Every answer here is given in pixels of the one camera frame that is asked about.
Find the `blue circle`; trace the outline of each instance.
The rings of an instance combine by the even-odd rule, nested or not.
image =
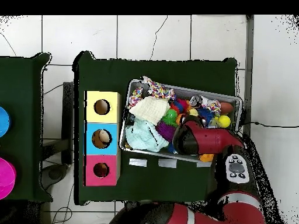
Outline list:
[[[3,137],[7,133],[10,123],[8,113],[0,107],[0,137]]]

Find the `blue box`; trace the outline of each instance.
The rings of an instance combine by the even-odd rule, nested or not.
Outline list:
[[[107,148],[99,149],[92,143],[92,135],[97,130],[105,130],[110,133],[112,141]],[[86,154],[87,155],[116,155],[118,148],[117,124],[87,123]]]

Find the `dark green table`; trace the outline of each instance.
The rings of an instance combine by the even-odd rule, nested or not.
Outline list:
[[[40,187],[41,76],[49,54],[33,58],[0,57],[0,106],[10,115],[10,130],[0,138],[0,157],[17,172],[8,200],[51,201]]]
[[[199,201],[204,200],[209,167],[178,160],[177,168],[158,166],[157,156],[121,152],[121,175],[114,187],[83,186],[84,91],[119,92],[122,107],[128,83],[145,75],[167,85],[235,96],[234,58],[224,61],[128,61],[93,59],[81,52],[75,59],[75,202],[112,200]],[[147,167],[131,166],[129,158],[146,158]]]

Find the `pink bowl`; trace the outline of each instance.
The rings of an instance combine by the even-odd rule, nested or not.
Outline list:
[[[0,200],[11,193],[16,180],[15,167],[0,158]]]

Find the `yellow box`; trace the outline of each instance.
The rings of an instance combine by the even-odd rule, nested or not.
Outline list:
[[[117,124],[121,122],[121,96],[117,92],[87,91],[86,102],[88,123]]]

